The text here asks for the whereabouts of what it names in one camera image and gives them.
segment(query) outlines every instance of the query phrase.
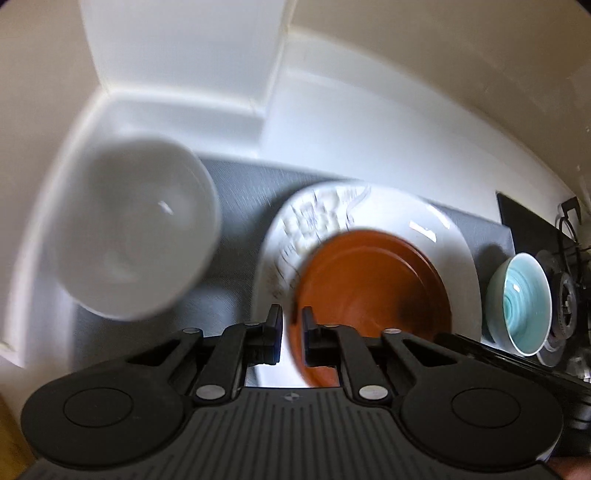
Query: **terracotta dish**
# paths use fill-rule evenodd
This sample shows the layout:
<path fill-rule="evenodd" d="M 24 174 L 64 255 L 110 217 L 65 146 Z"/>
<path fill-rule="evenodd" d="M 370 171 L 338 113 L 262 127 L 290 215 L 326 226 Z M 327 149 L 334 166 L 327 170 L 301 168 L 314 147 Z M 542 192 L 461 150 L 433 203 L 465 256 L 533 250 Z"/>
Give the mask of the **terracotta dish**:
<path fill-rule="evenodd" d="M 311 306 L 320 324 L 355 327 L 363 336 L 400 328 L 426 340 L 452 331 L 443 282 L 427 258 L 404 240 L 372 230 L 338 235 L 322 245 L 295 294 L 290 346 L 304 379 L 314 387 L 338 385 L 336 370 L 302 361 L 301 310 Z"/>

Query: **silver screw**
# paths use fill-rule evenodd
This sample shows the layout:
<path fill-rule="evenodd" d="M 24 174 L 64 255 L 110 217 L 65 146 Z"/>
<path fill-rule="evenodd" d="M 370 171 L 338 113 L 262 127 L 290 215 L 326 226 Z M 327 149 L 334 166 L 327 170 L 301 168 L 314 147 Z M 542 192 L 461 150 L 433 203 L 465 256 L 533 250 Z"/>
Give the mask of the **silver screw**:
<path fill-rule="evenodd" d="M 381 400 L 388 396 L 388 390 L 380 385 L 365 385 L 359 389 L 359 396 L 365 400 Z"/>
<path fill-rule="evenodd" d="M 226 394 L 226 390 L 219 385 L 204 385 L 199 387 L 195 392 L 199 398 L 203 400 L 217 400 Z"/>

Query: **ribbed black surface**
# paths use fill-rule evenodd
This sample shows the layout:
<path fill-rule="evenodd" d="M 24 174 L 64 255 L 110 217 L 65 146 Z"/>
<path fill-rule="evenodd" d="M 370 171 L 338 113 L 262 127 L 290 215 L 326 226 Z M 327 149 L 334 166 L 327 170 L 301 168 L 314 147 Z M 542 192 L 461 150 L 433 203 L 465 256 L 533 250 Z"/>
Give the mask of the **ribbed black surface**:
<path fill-rule="evenodd" d="M 416 449 L 389 412 L 351 403 L 340 388 L 245 388 L 231 404 L 197 410 L 154 456 L 108 471 L 69 470 L 40 460 L 23 480 L 551 479 L 540 465 L 475 473 Z"/>

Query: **wooden surface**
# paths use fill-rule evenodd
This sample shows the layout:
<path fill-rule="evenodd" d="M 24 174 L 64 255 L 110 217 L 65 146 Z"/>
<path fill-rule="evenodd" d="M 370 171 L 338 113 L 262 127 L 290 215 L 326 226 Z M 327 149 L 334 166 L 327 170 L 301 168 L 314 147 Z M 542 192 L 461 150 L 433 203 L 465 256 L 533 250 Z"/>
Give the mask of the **wooden surface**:
<path fill-rule="evenodd" d="M 34 462 L 17 422 L 0 396 L 0 480 L 13 480 Z"/>

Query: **beige wall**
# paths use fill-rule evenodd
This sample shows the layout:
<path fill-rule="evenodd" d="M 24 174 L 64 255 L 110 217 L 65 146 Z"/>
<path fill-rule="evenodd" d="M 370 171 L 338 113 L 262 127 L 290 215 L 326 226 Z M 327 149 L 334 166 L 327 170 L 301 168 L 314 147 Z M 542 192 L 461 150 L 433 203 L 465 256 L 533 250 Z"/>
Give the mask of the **beige wall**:
<path fill-rule="evenodd" d="M 76 0 L 0 8 L 0 306 L 40 184 L 97 86 Z"/>
<path fill-rule="evenodd" d="M 574 0 L 298 0 L 293 24 L 482 111 L 575 192 L 591 171 L 591 15 Z"/>

